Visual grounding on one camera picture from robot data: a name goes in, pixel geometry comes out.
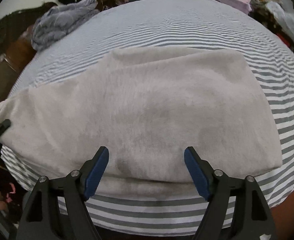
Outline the lilac folded cloth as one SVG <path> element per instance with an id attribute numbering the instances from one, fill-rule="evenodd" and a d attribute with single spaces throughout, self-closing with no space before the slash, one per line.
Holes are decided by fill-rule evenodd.
<path id="1" fill-rule="evenodd" d="M 233 7 L 234 9 L 237 9 L 243 12 L 246 15 L 248 15 L 252 11 L 250 4 L 243 2 L 241 0 L 216 0 L 216 1 L 229 5 Z"/>

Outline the grey fleece pants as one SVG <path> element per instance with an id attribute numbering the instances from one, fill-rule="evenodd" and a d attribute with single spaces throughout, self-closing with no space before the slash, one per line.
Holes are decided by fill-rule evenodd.
<path id="1" fill-rule="evenodd" d="M 191 146 L 215 169 L 244 178 L 281 167 L 267 98 L 242 53 L 184 47 L 116 49 L 80 75 L 0 102 L 0 141 L 36 173 L 59 178 L 105 146 L 98 192 L 190 195 Z"/>

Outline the blue grey folded quilt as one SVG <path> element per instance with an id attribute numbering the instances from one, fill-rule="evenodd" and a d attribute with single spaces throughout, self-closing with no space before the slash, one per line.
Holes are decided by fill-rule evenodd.
<path id="1" fill-rule="evenodd" d="M 97 0 L 82 0 L 53 6 L 36 20 L 31 36 L 32 48 L 43 51 L 66 37 L 99 13 L 97 5 Z"/>

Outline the grey white striped bed sheet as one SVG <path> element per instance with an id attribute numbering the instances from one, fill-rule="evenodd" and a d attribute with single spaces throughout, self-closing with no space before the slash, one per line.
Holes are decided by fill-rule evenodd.
<path id="1" fill-rule="evenodd" d="M 294 53 L 263 25 L 214 0 L 142 0 L 103 11 L 26 66 L 10 95 L 62 81 L 94 65 L 115 48 L 185 46 L 243 53 L 259 81 L 280 135 L 283 165 L 256 177 L 270 207 L 294 201 Z M 96 226 L 146 236 L 193 235 L 207 202 L 186 197 L 108 197 L 96 194 L 86 206 Z"/>

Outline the dark wooden headboard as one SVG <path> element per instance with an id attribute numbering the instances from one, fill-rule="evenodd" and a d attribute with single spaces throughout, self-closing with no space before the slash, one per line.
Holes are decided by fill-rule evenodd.
<path id="1" fill-rule="evenodd" d="M 56 5 L 46 2 L 40 7 L 18 10 L 0 19 L 0 102 L 7 98 L 36 54 L 31 46 L 34 23 Z"/>

